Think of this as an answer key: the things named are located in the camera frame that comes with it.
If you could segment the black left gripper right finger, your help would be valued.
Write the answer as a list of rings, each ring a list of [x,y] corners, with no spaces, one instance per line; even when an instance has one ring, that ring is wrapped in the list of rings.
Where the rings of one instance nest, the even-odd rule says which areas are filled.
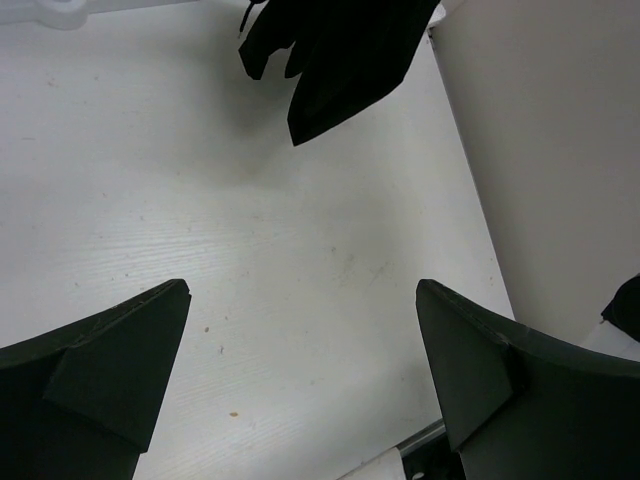
[[[469,479],[635,479],[639,365],[527,327],[434,280],[416,309]]]

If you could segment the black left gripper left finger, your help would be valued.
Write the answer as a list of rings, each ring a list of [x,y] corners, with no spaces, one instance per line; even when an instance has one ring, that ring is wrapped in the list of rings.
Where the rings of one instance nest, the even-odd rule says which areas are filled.
[[[1,350],[4,479],[130,479],[149,449],[191,303],[171,279]]]

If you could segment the black trousers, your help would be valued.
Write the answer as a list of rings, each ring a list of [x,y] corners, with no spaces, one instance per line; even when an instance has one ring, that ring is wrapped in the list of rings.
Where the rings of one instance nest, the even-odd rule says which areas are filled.
[[[435,0],[269,0],[243,15],[239,55],[262,78],[270,57],[290,52],[296,78],[287,114],[294,145],[304,144],[380,101],[404,80],[438,6]]]

